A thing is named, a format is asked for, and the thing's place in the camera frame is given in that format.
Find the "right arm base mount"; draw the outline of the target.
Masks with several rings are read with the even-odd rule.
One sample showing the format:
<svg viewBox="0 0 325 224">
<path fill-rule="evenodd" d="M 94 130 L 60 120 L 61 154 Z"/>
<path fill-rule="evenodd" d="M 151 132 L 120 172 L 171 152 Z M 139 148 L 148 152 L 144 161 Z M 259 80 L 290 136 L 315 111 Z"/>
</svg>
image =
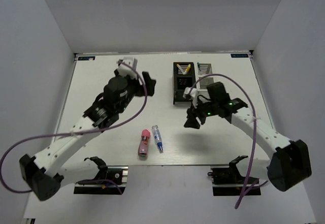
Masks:
<svg viewBox="0 0 325 224">
<path fill-rule="evenodd" d="M 239 196 L 245 179 L 245 177 L 233 173 L 229 166 L 212 166 L 207 176 L 212 181 L 215 197 Z"/>
</svg>

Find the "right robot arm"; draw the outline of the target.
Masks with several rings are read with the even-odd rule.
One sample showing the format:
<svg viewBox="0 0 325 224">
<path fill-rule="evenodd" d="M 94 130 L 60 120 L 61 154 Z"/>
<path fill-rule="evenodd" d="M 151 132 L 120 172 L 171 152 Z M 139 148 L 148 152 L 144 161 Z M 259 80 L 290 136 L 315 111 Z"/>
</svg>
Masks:
<svg viewBox="0 0 325 224">
<path fill-rule="evenodd" d="M 209 98 L 203 102 L 195 88 L 187 87 L 183 96 L 191 100 L 185 128 L 199 129 L 210 116 L 226 119 L 239 128 L 267 154 L 268 160 L 239 156 L 229 163 L 230 179 L 236 183 L 250 176 L 271 183 L 279 191 L 287 191 L 312 174 L 309 150 L 302 140 L 293 141 L 281 135 L 261 119 L 239 98 L 231 99 L 223 83 L 208 85 Z"/>
</svg>

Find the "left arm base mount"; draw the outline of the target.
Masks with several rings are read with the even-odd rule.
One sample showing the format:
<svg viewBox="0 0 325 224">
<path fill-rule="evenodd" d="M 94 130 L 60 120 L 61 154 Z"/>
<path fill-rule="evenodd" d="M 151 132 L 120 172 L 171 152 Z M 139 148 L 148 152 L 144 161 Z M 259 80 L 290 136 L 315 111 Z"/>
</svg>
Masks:
<svg viewBox="0 0 325 224">
<path fill-rule="evenodd" d="M 75 195 L 122 195 L 125 191 L 128 176 L 128 166 L 113 166 L 107 169 L 106 176 L 96 178 L 91 182 L 84 180 L 75 184 Z"/>
</svg>

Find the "green capped pen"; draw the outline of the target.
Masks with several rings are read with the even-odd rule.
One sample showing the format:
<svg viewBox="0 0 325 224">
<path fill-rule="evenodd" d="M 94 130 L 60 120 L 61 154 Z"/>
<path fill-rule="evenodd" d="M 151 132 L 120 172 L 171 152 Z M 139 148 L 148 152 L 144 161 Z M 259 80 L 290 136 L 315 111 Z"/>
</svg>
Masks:
<svg viewBox="0 0 325 224">
<path fill-rule="evenodd" d="M 201 66 L 201 64 L 198 62 L 197 63 L 197 66 L 198 66 L 198 71 L 200 72 L 200 75 L 204 75 L 204 72 L 203 72 L 203 70 L 202 70 L 202 66 Z"/>
</svg>

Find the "yellow white pen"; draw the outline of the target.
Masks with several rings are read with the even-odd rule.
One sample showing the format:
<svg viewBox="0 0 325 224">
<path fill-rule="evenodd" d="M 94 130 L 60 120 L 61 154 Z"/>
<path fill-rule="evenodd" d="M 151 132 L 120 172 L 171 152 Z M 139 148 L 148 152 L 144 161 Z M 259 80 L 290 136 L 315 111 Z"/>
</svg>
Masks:
<svg viewBox="0 0 325 224">
<path fill-rule="evenodd" d="M 188 65 L 184 73 L 185 73 L 185 74 L 188 74 L 189 71 L 190 71 L 190 68 L 191 68 L 191 65 Z"/>
</svg>

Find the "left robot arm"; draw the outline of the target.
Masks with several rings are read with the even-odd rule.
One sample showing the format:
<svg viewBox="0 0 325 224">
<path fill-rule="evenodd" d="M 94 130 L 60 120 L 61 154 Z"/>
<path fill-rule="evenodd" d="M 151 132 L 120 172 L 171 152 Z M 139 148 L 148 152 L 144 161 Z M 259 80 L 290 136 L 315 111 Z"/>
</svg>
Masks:
<svg viewBox="0 0 325 224">
<path fill-rule="evenodd" d="M 119 119 L 134 97 L 153 96 L 156 80 L 143 72 L 144 83 L 138 77 L 122 76 L 115 71 L 98 94 L 92 105 L 84 111 L 73 125 L 68 137 L 59 137 L 52 145 L 30 157 L 25 154 L 20 160 L 22 177 L 40 201 L 54 196 L 70 183 L 100 184 L 111 182 L 107 177 L 108 166 L 97 156 L 86 157 L 76 165 L 67 164 L 79 149 L 98 137 Z"/>
</svg>

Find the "yellow capped white marker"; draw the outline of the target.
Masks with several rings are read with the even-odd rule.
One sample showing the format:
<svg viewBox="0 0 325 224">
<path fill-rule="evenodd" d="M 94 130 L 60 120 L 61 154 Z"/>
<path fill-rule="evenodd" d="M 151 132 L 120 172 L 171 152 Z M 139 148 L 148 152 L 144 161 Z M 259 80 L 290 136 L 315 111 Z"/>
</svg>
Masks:
<svg viewBox="0 0 325 224">
<path fill-rule="evenodd" d="M 181 74 L 185 75 L 185 71 L 182 69 L 182 67 L 180 66 L 180 64 L 177 64 L 177 68 L 180 71 Z"/>
</svg>

